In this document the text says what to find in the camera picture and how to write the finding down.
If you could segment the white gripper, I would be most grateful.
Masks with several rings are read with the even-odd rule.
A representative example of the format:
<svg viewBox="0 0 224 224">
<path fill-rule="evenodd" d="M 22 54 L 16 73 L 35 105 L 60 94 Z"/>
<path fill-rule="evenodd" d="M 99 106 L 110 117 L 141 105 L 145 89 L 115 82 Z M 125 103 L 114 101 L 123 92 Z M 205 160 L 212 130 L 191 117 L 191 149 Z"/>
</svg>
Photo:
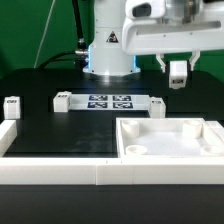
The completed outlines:
<svg viewBox="0 0 224 224">
<path fill-rule="evenodd" d="M 192 52 L 194 70 L 201 52 L 224 49 L 224 1 L 127 0 L 122 49 L 153 55 L 165 73 L 164 54 Z"/>
</svg>

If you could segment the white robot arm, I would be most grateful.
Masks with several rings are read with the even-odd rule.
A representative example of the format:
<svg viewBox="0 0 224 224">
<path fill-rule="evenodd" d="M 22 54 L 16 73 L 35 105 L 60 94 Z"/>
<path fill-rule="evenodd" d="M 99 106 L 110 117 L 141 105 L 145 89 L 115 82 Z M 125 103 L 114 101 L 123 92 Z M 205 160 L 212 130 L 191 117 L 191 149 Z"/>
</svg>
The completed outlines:
<svg viewBox="0 0 224 224">
<path fill-rule="evenodd" d="M 194 65 L 202 51 L 224 49 L 224 1 L 94 0 L 94 40 L 86 73 L 138 73 L 136 58 L 189 53 Z"/>
</svg>

